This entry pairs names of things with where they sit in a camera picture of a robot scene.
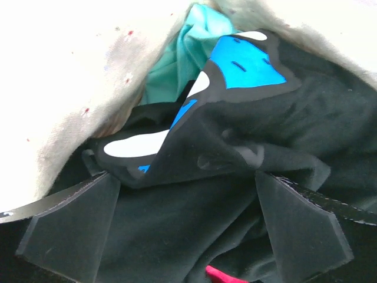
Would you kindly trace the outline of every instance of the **white fabric with red spots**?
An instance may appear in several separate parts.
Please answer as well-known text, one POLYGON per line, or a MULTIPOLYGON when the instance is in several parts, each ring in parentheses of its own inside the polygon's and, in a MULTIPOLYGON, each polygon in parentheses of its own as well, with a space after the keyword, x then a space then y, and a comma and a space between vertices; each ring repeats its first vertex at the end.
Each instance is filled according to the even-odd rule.
POLYGON ((135 104, 194 2, 240 30, 275 31, 377 89, 377 0, 6 1, 0 212, 45 196, 72 152, 121 106, 135 104))

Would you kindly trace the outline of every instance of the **clothing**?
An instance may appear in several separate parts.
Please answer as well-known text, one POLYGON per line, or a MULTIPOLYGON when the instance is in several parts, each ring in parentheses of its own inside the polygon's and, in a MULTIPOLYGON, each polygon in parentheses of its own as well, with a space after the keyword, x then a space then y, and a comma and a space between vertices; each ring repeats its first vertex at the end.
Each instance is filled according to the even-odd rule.
POLYGON ((249 282, 276 276, 256 170, 330 195, 349 174, 348 203, 376 196, 376 91, 259 33, 221 37, 183 104, 139 106, 121 133, 91 142, 124 184, 98 282, 204 283, 208 265, 249 282))
POLYGON ((177 38, 150 70, 141 104, 175 101, 186 83, 197 78, 219 37, 235 32, 228 17, 194 4, 177 38))

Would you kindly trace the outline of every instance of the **teal fabric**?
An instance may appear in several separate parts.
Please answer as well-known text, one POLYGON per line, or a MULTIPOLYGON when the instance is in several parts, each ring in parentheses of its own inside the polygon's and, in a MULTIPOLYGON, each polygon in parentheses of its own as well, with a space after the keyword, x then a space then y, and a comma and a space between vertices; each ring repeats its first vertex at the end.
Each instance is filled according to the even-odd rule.
POLYGON ((223 14, 195 4, 178 35, 147 76, 141 104, 175 101, 195 80, 219 37, 238 31, 223 14))

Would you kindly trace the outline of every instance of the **red cloth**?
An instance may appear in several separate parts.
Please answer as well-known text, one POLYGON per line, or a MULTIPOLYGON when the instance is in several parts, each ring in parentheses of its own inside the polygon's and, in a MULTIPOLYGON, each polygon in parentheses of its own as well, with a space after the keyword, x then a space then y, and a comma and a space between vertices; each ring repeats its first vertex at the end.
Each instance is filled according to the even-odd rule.
POLYGON ((211 278, 212 283, 248 283, 247 281, 226 275, 225 273, 216 268, 213 268, 212 266, 207 266, 206 272, 211 278))

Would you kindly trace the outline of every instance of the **black cloth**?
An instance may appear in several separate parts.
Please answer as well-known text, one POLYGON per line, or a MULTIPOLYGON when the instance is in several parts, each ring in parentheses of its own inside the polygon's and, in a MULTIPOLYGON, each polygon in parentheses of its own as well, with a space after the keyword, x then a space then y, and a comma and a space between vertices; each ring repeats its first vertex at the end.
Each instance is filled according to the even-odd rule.
POLYGON ((179 102, 137 107, 121 133, 92 141, 97 162, 124 184, 98 282, 205 283, 208 264, 250 282, 274 274, 256 170, 350 204, 371 205, 377 191, 376 91, 263 32, 268 40, 262 43, 234 38, 268 54, 266 64, 285 83, 227 88, 221 66, 210 60, 203 70, 210 78, 208 95, 186 100, 198 102, 157 154, 118 159, 103 148, 169 129, 179 102), (135 175, 132 170, 143 162, 150 168, 135 175))

